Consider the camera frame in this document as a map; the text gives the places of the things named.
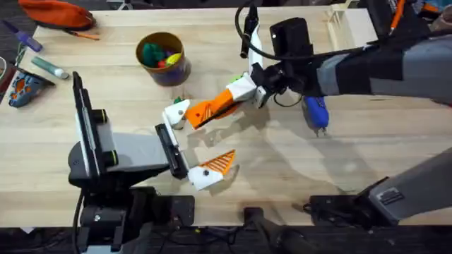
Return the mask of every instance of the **table surface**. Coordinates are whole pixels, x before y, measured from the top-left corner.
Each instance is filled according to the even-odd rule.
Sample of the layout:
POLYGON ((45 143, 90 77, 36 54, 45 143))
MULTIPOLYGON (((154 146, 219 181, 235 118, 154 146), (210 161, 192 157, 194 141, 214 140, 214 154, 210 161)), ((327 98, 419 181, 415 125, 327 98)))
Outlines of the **table surface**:
MULTIPOLYGON (((328 52, 330 7, 260 8, 263 48, 272 52, 268 28, 295 16, 306 18, 316 52, 328 52)), ((99 42, 38 28, 44 59, 78 71, 95 108, 105 108, 113 131, 155 134, 161 112, 174 98, 212 99, 229 80, 247 69, 239 57, 240 39, 233 8, 93 12, 99 42), (189 79, 160 87, 140 67, 135 47, 146 35, 178 35, 191 61, 189 79)), ((69 150, 78 141, 72 80, 58 80, 30 63, 21 67, 54 81, 29 105, 0 105, 0 226, 69 226, 79 190, 68 183, 69 150)), ((296 95, 280 97, 289 104, 296 95)), ((246 206, 261 206, 277 223, 311 224, 294 208, 310 195, 356 193, 369 184, 405 171, 452 144, 452 110, 428 99, 402 97, 329 97, 328 136, 317 138, 301 107, 244 107, 225 119, 176 135, 195 165, 236 149, 226 179, 196 192, 187 179, 167 171, 141 186, 162 194, 194 195, 197 225, 241 224, 246 206)), ((452 224, 452 210, 412 217, 403 224, 452 224)))

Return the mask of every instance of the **marker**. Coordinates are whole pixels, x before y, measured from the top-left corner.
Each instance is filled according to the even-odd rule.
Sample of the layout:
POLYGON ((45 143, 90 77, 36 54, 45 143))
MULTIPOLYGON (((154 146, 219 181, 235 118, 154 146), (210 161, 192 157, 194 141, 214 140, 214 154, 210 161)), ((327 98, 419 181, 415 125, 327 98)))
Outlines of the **marker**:
POLYGON ((9 23, 6 20, 1 20, 1 22, 25 45, 29 48, 33 49, 35 52, 40 52, 42 49, 42 45, 29 36, 26 32, 20 31, 13 24, 9 23))

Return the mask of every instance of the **black bracket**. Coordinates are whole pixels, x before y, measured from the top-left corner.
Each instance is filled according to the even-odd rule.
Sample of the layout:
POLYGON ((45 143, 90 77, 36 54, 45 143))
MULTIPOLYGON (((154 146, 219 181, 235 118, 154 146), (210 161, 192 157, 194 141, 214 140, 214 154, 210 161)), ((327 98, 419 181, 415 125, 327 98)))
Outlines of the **black bracket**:
POLYGON ((112 252, 140 234, 149 222, 155 226, 190 226, 194 222, 194 197, 158 195, 153 187, 85 197, 77 245, 110 245, 112 252))

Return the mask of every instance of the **blue object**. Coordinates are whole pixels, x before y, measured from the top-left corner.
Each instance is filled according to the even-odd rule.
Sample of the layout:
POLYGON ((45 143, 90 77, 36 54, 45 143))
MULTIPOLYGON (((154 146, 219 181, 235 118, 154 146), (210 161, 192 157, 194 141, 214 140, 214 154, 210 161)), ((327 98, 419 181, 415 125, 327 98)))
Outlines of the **blue object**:
POLYGON ((9 23, 6 20, 2 20, 3 24, 25 45, 29 48, 33 49, 35 52, 40 52, 42 49, 42 45, 37 42, 37 40, 33 39, 26 32, 20 31, 13 24, 9 23))
POLYGON ((45 80, 19 73, 14 80, 13 91, 9 95, 9 106, 19 108, 26 105, 44 87, 45 80))
POLYGON ((304 103, 312 124, 319 129, 325 129, 330 121, 325 99, 323 97, 304 97, 304 103))

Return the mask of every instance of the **orange fabric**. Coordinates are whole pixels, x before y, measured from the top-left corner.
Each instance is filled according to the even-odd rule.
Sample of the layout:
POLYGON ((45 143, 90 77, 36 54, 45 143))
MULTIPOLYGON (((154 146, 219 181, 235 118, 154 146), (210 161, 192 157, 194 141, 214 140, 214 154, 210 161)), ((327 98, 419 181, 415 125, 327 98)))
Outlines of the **orange fabric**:
MULTIPOLYGON (((226 89, 222 91, 214 100, 200 102, 194 107, 188 109, 185 113, 185 117, 189 120, 190 124, 196 130, 198 126, 205 120, 214 115, 217 111, 224 109, 234 102, 231 92, 226 89)), ((216 119, 221 119, 225 116, 229 116, 237 109, 239 105, 228 110, 216 119)))
POLYGON ((19 4, 28 17, 55 28, 87 30, 95 22, 89 11, 63 1, 19 0, 19 4))

